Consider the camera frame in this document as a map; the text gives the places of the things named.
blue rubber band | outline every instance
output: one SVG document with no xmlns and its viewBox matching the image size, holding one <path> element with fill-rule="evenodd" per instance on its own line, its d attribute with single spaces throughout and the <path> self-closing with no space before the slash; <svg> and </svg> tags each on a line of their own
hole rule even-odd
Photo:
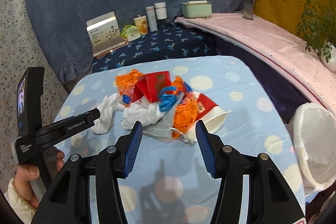
<svg viewBox="0 0 336 224">
<path fill-rule="evenodd" d="M 175 86 L 167 86 L 160 92 L 159 99 L 161 101 L 159 105 L 160 112 L 167 112 L 177 102 L 177 96 L 174 94 L 166 94 L 167 91 L 175 91 Z"/>
</svg>

cardboard box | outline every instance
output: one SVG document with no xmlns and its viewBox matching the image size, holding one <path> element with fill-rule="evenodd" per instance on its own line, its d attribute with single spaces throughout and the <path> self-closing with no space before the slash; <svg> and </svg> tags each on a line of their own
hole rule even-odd
<svg viewBox="0 0 336 224">
<path fill-rule="evenodd" d="M 120 35 L 114 12 L 91 19 L 86 22 L 86 26 L 94 57 L 127 43 Z"/>
</svg>

glass vase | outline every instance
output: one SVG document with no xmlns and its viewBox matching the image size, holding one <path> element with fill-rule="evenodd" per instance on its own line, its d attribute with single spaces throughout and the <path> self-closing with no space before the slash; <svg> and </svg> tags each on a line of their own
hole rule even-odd
<svg viewBox="0 0 336 224">
<path fill-rule="evenodd" d="M 253 20 L 253 5 L 254 0 L 244 0 L 243 18 Z"/>
</svg>

human hand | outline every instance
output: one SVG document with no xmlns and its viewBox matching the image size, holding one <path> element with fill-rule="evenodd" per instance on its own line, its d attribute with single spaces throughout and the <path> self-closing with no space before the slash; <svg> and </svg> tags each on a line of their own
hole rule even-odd
<svg viewBox="0 0 336 224">
<path fill-rule="evenodd" d="M 64 165 L 64 153 L 57 150 L 56 169 L 60 169 Z M 14 186 L 17 193 L 26 201 L 30 206 L 37 209 L 40 204 L 29 182 L 36 180 L 40 177 L 40 171 L 37 166 L 24 164 L 17 167 L 17 172 L 14 178 Z"/>
</svg>

small screen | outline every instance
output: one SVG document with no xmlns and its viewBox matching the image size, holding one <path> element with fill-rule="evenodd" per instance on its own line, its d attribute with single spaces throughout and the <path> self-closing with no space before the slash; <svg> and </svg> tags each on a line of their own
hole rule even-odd
<svg viewBox="0 0 336 224">
<path fill-rule="evenodd" d="M 17 115 L 25 111 L 25 86 L 26 78 L 23 78 L 17 90 Z"/>
</svg>

